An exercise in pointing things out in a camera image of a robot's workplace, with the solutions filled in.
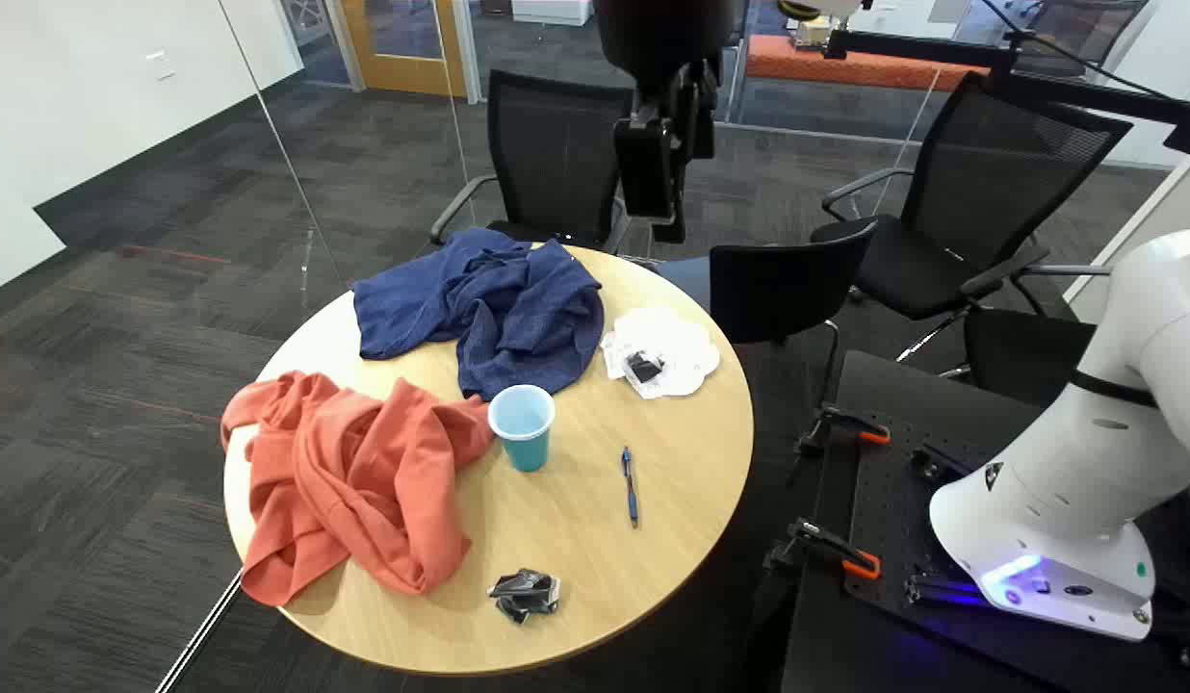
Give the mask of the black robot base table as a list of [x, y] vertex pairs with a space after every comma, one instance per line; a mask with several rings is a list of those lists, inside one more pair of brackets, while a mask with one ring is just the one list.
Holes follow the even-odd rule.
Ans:
[[871, 355], [840, 368], [834, 410], [901, 434], [898, 451], [853, 478], [843, 538], [883, 557], [876, 582], [843, 574], [858, 602], [1050, 686], [1190, 693], [1190, 556], [1173, 530], [1147, 536], [1147, 513], [1132, 525], [1151, 546], [1157, 586], [1151, 634], [1138, 645], [998, 614], [934, 543], [930, 493], [984, 466], [1038, 414]]

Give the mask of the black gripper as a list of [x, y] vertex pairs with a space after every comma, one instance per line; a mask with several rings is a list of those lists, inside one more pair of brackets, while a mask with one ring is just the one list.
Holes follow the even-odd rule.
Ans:
[[605, 57], [634, 83], [616, 129], [620, 187], [658, 244], [684, 240], [684, 166], [713, 153], [722, 49], [742, 38], [748, 0], [594, 0]]

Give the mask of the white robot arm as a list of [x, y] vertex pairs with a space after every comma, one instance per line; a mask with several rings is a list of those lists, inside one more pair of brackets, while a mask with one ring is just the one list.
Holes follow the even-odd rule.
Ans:
[[[594, 17], [648, 107], [684, 71], [720, 62], [748, 25], [742, 0], [594, 0]], [[1190, 129], [1184, 102], [1012, 75], [1012, 45], [833, 31], [821, 49], [984, 67], [969, 77], [994, 97], [1173, 122], [1170, 147]], [[1102, 324], [1059, 398], [984, 466], [938, 484], [926, 527], [988, 609], [1138, 645], [1157, 582], [1132, 520], [1190, 489], [1190, 228], [1138, 244], [1104, 276]]]

